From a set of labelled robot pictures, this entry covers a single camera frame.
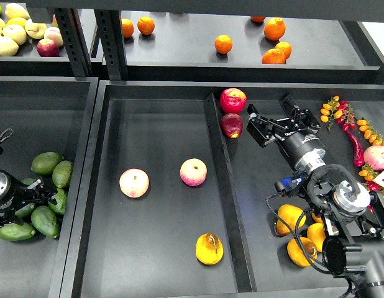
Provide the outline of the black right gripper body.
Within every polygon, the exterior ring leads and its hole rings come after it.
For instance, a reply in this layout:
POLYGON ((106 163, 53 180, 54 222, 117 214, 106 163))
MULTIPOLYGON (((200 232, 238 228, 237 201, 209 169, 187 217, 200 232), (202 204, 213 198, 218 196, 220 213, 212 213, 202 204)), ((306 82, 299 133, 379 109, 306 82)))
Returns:
POLYGON ((326 149, 322 141, 310 129, 290 128, 285 141, 276 143, 278 149, 292 169, 316 169, 325 165, 326 149))

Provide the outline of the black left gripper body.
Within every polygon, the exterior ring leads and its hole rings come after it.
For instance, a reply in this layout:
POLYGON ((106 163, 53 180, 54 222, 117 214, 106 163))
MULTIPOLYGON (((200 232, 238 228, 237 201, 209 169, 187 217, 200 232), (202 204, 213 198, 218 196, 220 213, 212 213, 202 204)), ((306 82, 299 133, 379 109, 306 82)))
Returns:
POLYGON ((17 211, 32 202, 34 192, 13 175, 0 170, 0 213, 17 211))

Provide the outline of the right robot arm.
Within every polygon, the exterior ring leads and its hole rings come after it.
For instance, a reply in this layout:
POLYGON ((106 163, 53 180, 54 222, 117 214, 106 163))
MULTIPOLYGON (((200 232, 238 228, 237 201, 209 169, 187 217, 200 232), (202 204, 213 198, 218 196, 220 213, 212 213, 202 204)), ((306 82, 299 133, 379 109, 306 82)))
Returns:
POLYGON ((253 105, 247 112, 247 131, 265 147, 276 143, 293 170, 275 183, 278 197, 300 197, 322 219, 325 239, 322 260, 304 253, 316 270, 344 278, 356 297, 384 297, 384 198, 368 191, 343 166, 326 164, 320 124, 309 109, 291 96, 279 101, 284 119, 270 119, 253 105))

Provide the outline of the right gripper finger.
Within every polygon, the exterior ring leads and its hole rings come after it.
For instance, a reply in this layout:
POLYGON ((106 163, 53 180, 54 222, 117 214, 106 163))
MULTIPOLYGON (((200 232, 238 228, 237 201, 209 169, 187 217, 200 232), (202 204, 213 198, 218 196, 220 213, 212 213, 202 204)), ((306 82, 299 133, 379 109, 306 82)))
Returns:
POLYGON ((291 119, 272 119, 261 115, 253 104, 247 107, 249 121, 247 131, 258 143, 260 147, 265 147, 269 143, 285 141, 290 133, 291 119))
POLYGON ((292 129, 310 129, 312 132, 318 132, 321 128, 321 124, 313 113, 309 109, 300 108, 291 94, 280 100, 280 107, 291 121, 292 129))

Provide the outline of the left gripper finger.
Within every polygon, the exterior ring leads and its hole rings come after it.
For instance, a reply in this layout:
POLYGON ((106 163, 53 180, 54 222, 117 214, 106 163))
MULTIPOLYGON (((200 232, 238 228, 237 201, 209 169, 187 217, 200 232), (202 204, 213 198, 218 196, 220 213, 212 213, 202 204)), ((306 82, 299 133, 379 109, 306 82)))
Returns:
POLYGON ((6 224, 17 224, 23 226, 24 221, 16 215, 15 211, 0 213, 0 228, 6 224))
POLYGON ((51 178, 26 178, 24 184, 27 186, 27 190, 24 193, 25 202, 58 204, 56 200, 57 188, 51 178))

